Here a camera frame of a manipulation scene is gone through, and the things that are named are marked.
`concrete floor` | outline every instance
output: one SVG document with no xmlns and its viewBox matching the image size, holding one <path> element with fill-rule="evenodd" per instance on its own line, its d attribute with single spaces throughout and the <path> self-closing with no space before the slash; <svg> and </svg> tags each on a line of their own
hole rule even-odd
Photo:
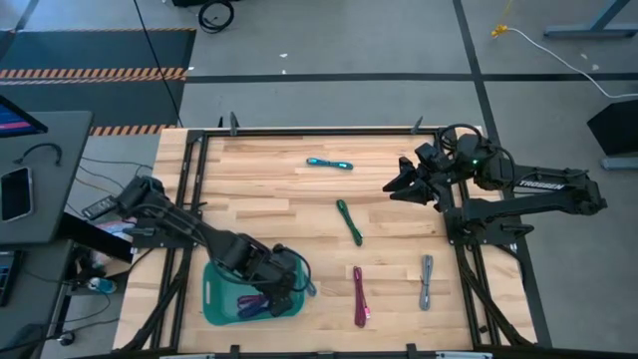
<svg viewBox="0 0 638 359">
<path fill-rule="evenodd" d="M 139 2 L 149 27 L 196 26 L 196 9 L 177 9 L 160 0 Z M 27 3 L 0 0 L 0 28 L 14 26 Z M 489 37 L 505 3 L 463 1 L 482 72 L 568 72 L 516 34 L 496 40 Z M 605 3 L 519 0 L 513 2 L 505 23 L 543 41 L 581 69 L 637 73 L 638 37 L 542 40 L 545 26 L 588 22 Z M 276 75 L 283 70 L 287 74 L 470 71 L 451 1 L 245 0 L 234 4 L 235 21 L 227 31 L 197 34 L 192 75 Z M 636 18 L 638 2 L 634 1 L 615 22 Z M 140 27 L 132 0 L 40 0 L 27 24 L 31 30 L 130 27 Z M 613 94 L 638 92 L 636 82 L 601 85 Z M 540 214 L 523 219 L 536 227 L 527 239 L 553 345 L 638 352 L 634 258 L 638 252 L 638 174 L 601 170 L 598 162 L 604 154 L 585 125 L 610 101 L 588 82 L 486 83 L 486 89 L 502 144 L 518 163 L 590 169 L 609 202 L 609 208 L 592 217 Z M 419 116 L 424 116 L 424 125 L 484 125 L 472 82 L 186 85 L 181 118 L 187 127 L 214 127 L 219 116 L 230 111 L 245 127 L 411 125 Z M 157 143 L 157 136 L 91 138 L 85 156 L 151 164 Z M 135 170 L 87 167 L 121 182 Z M 86 174 L 79 177 L 110 185 Z M 78 184 L 70 203 L 81 208 L 101 196 Z M 110 310 L 98 319 L 118 316 L 121 300 L 115 298 Z M 78 298 L 69 318 L 95 312 L 103 301 L 101 297 Z M 108 352 L 115 328 L 107 325 L 79 332 L 76 344 L 67 348 L 49 343 L 44 357 Z"/>
</svg>

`wooden tabletop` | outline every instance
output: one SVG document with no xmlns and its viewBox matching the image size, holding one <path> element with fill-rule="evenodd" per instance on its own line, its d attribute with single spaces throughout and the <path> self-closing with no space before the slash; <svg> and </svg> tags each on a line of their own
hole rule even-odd
<svg viewBox="0 0 638 359">
<path fill-rule="evenodd" d="M 174 199 L 186 130 L 164 130 L 154 176 Z M 213 138 L 208 145 L 201 200 L 203 219 L 220 228 L 249 233 L 264 244 L 283 243 L 312 266 L 316 297 L 299 314 L 264 322 L 213 326 L 202 316 L 202 274 L 208 257 L 193 254 L 180 353 L 403 351 L 471 349 L 472 341 L 454 249 L 443 217 L 432 205 L 393 201 L 381 187 L 398 173 L 398 157 L 417 162 L 414 149 L 429 136 L 236 137 Z M 195 149 L 190 173 L 194 173 Z M 348 161 L 353 171 L 308 167 L 309 157 Z M 191 198 L 190 179 L 185 198 Z M 473 197 L 499 199 L 469 183 Z M 344 199 L 362 232 L 357 247 L 335 200 Z M 419 308 L 421 258 L 434 257 L 432 306 Z M 165 251 L 156 249 L 136 266 L 125 294 L 115 348 L 126 344 L 157 303 Z M 483 247 L 491 295 L 528 340 L 533 327 L 516 261 Z M 372 311 L 365 328 L 354 324 L 352 267 L 363 269 Z M 480 323 L 484 315 L 477 305 Z M 173 309 L 168 309 L 162 344 L 167 345 Z"/>
</svg>

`green basket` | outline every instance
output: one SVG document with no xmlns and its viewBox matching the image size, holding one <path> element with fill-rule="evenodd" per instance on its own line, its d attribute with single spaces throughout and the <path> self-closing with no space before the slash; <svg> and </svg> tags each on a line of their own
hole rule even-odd
<svg viewBox="0 0 638 359">
<path fill-rule="evenodd" d="M 226 325 L 233 323 L 251 322 L 258 320 L 274 319 L 269 312 L 261 313 L 253 317 L 242 319 L 237 316 L 239 309 L 237 308 L 237 298 L 242 295 L 261 294 L 251 285 L 242 285 L 231 283 L 219 277 L 216 270 L 213 269 L 210 262 L 203 271 L 203 316 L 208 323 L 212 325 Z M 297 281 L 295 287 L 300 288 L 305 284 L 306 275 L 304 274 L 301 260 L 297 259 Z M 295 316 L 304 303 L 305 291 L 291 292 L 293 306 L 290 310 L 281 314 L 280 317 Z"/>
</svg>

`white cable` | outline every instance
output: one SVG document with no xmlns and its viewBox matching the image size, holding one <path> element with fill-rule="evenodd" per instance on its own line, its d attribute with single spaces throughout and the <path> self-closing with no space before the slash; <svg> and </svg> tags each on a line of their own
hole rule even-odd
<svg viewBox="0 0 638 359">
<path fill-rule="evenodd" d="M 546 52 L 547 54 L 551 55 L 554 57 L 554 59 L 560 61 L 563 65 L 565 65 L 566 67 L 568 67 L 569 69 L 579 73 L 580 75 L 584 76 L 587 78 L 587 80 L 591 81 L 592 84 L 594 84 L 594 86 L 596 86 L 596 88 L 598 88 L 598 90 L 600 90 L 600 92 L 605 95 L 607 98 L 609 99 L 622 99 L 622 98 L 627 98 L 627 97 L 636 97 L 638 96 L 638 94 L 623 94 L 623 95 L 609 95 L 607 94 L 607 92 L 605 90 L 603 90 L 600 85 L 598 85 L 598 83 L 591 78 L 591 76 L 587 75 L 587 73 L 580 71 L 578 69 L 576 69 L 575 67 L 567 64 L 567 62 L 563 59 L 561 59 L 560 57 L 558 57 L 558 55 L 554 54 L 553 52 L 551 52 L 550 50 L 536 44 L 533 40 L 531 40 L 530 38 L 527 37 L 527 35 L 523 34 L 522 31 L 518 30 L 518 29 L 514 29 L 514 28 L 507 28 L 507 31 L 513 31 L 518 33 L 520 36 L 522 36 L 523 38 L 525 38 L 525 40 L 529 41 L 533 46 L 537 47 L 538 49 Z"/>
</svg>

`black mat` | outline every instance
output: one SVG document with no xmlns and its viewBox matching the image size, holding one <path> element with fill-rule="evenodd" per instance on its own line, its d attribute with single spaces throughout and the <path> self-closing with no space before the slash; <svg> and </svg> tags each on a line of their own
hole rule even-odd
<svg viewBox="0 0 638 359">
<path fill-rule="evenodd" d="M 190 29 L 150 30 L 159 63 L 169 69 L 167 82 L 178 106 L 194 36 Z M 156 125 L 145 128 L 151 133 L 176 125 L 144 32 L 21 31 L 0 34 L 0 45 L 2 37 L 11 44 L 0 57 L 0 94 L 26 111 L 88 110 L 95 114 L 98 129 Z"/>
</svg>

